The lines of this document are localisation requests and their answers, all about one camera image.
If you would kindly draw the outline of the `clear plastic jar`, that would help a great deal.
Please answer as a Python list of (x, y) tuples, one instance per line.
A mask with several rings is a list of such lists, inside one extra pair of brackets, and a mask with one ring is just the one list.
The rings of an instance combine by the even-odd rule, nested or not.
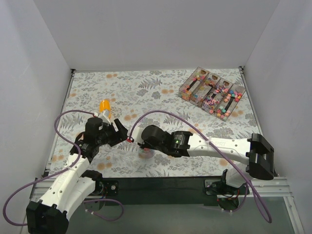
[(150, 159), (154, 155), (155, 155), (155, 151), (152, 149), (147, 149), (147, 148), (140, 149), (138, 152), (139, 158), (142, 158), (142, 159)]

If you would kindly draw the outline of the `yellow plastic scoop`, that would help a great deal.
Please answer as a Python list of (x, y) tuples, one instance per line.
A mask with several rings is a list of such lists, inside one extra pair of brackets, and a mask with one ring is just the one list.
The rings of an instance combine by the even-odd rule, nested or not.
[(105, 109), (108, 109), (111, 111), (111, 106), (110, 106), (110, 102), (108, 99), (102, 100), (99, 104), (99, 112), (102, 112)]

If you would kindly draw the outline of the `clear compartment candy box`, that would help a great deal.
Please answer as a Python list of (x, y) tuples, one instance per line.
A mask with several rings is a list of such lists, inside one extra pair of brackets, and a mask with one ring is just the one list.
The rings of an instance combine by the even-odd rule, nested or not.
[(197, 67), (179, 88), (178, 96), (210, 115), (227, 121), (246, 89)]

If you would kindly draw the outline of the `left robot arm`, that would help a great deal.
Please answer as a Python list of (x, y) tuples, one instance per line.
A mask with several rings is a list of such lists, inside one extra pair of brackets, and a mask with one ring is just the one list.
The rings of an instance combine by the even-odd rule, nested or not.
[(127, 139), (128, 130), (115, 119), (113, 123), (91, 117), (84, 132), (75, 140), (64, 166), (48, 191), (26, 208), (27, 227), (31, 234), (64, 234), (75, 210), (89, 195), (98, 195), (104, 184), (99, 172), (88, 169), (103, 145), (115, 146)]

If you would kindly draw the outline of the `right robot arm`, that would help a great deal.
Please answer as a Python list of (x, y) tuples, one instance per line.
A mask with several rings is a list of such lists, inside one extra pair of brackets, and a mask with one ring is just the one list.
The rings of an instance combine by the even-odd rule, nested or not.
[(168, 133), (155, 125), (134, 130), (132, 137), (141, 147), (173, 157), (209, 156), (228, 159), (232, 167), (223, 171), (220, 181), (207, 190), (214, 195), (233, 195), (247, 180), (274, 178), (274, 148), (261, 135), (250, 138), (223, 139), (203, 137), (188, 131)]

